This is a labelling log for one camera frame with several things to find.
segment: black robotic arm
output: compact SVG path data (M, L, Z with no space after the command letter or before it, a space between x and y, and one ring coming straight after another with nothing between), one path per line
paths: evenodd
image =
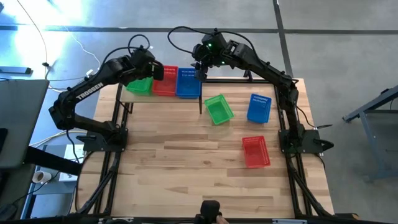
M205 82L208 68L229 65L242 70L249 70L277 87L279 106L286 112L289 130L280 130L280 148L283 153L321 153L333 143L321 140L317 130L305 130L298 120L296 107L299 91L295 86L298 80L283 71L262 61L253 46L250 48L233 40L225 41L222 32L216 29L202 38L202 44L193 48L192 57L197 61L195 68L198 79Z
M127 86L134 80L154 77L162 80L163 65L143 47L134 49L131 56L113 58L103 63L97 74L86 77L84 81L59 94L54 105L49 108L50 115L61 130L80 128L102 135L106 143L118 143L122 139L121 130L112 122L99 122L75 113L75 106L106 85L122 83Z

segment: green plastic basket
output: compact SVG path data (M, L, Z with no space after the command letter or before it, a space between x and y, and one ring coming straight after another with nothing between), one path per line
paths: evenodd
M205 105L215 125L224 123L234 117L222 94L205 100Z
M150 95L153 78L143 78L142 80L136 80L127 85L126 89L134 94L138 95Z

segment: red basket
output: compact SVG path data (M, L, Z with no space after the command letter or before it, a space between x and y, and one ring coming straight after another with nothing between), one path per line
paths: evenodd
M242 138L244 158L248 168L270 166L266 140L263 136Z
M154 84L152 85L152 92L159 96L175 96L177 72L177 66L164 65L163 80L154 80Z

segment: blue basket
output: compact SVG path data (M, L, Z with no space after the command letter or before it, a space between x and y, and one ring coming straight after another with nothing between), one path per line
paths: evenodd
M178 68L175 94L180 98L197 99L201 93L201 81L195 78L194 68Z
M248 120L264 124L268 123L271 111L271 98L252 94L248 109Z

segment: gray floor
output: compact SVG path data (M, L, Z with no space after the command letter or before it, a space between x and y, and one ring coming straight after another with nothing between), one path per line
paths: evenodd
M1 27L30 24L29 18L15 1L2 1L5 8L0 13ZM395 0L279 0L285 29L326 30L326 34L286 34L286 43L276 32L273 0L150 0L150 1L32 1L21 0L31 16L40 25L82 27L132 27L170 28L192 26L241 29L256 46L259 55L275 67L284 70L291 66L295 78L304 78L312 115L316 125L333 123L332 128L321 130L322 138L335 143L325 153L326 174L335 212L355 212L362 219L380 222L398 222L398 179L364 181L364 175L374 172L365 133L359 120L345 124L341 117L381 91L398 84L396 72L398 54L398 1ZM388 30L393 35L330 35L339 30ZM116 47L125 46L134 32L74 32L87 50L100 60ZM190 55L179 52L167 42L164 32L145 33L154 47L151 51L167 65L187 67ZM67 32L44 32L49 52L48 62L54 64L49 79L82 77L89 69L97 67L96 61L84 53ZM176 33L175 43L191 49L201 35ZM240 38L227 36L234 40ZM44 50L37 31L21 25L18 30L0 30L0 62L3 65L28 65L34 69L32 78L42 78ZM209 75L241 76L242 71L222 68ZM65 88L70 82L51 82L54 87ZM57 94L48 91L32 142L58 132L47 108ZM76 111L92 117L98 95L91 96ZM66 144L59 138L51 144ZM45 196L38 204L69 204L63 199ZM63 213L62 209L54 210ZM36 206L34 216L51 215Z

